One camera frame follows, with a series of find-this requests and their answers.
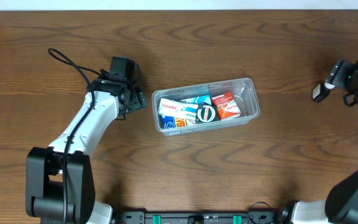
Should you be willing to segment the white Panadol packet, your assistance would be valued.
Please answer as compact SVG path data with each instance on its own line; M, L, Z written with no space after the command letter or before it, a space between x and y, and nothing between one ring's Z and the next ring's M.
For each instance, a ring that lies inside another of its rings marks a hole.
M194 121L198 112L198 105L182 103L162 98L158 106L158 114Z

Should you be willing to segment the blue fever medicine box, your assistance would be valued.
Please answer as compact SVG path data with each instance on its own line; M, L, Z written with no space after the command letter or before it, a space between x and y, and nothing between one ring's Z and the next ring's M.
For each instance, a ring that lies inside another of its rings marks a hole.
M180 100L179 102L196 104L196 105L210 105L210 106L212 105L209 95L187 98L184 100ZM189 119L181 119L181 118L175 118L175 117L163 116L163 115L160 115L160 118L161 118L161 123L162 123L163 129L180 128L180 127L186 127L186 126L193 126L196 124L195 120L192 121Z

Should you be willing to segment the clear plastic container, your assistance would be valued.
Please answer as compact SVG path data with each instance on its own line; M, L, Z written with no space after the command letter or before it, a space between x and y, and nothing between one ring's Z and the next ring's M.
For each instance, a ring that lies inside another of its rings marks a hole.
M217 96L228 91L232 92L234 100L239 106L241 111L240 117L232 120L216 121L207 124L195 124L193 126L186 127L174 127L170 129L165 129L163 127L163 122L158 114L158 106L162 98L178 101L202 95ZM155 127L164 136L196 133L200 131L244 125L260 115L260 106L256 90L250 78L238 78L234 80L224 80L220 82L157 90L152 94L152 108L155 119Z

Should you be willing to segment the green Zam-Buk box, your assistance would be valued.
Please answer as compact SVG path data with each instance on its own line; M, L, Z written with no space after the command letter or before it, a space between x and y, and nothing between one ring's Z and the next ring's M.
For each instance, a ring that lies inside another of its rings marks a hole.
M218 109L210 105L198 105L195 122L197 124L219 121Z

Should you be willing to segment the red Panadol box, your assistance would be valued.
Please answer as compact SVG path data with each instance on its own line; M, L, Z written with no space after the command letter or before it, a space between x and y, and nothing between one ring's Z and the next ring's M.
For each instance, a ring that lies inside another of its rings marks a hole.
M241 110L231 91L213 96L211 101L217 107L218 116L221 121L240 117Z

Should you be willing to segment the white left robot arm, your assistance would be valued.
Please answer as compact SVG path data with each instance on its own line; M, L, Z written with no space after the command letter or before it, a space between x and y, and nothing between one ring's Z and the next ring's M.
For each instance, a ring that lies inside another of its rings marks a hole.
M138 64L113 57L88 84L85 100L66 130L26 159L25 210L41 223L116 223L112 206L96 200L91 157L107 127L147 106L136 84Z

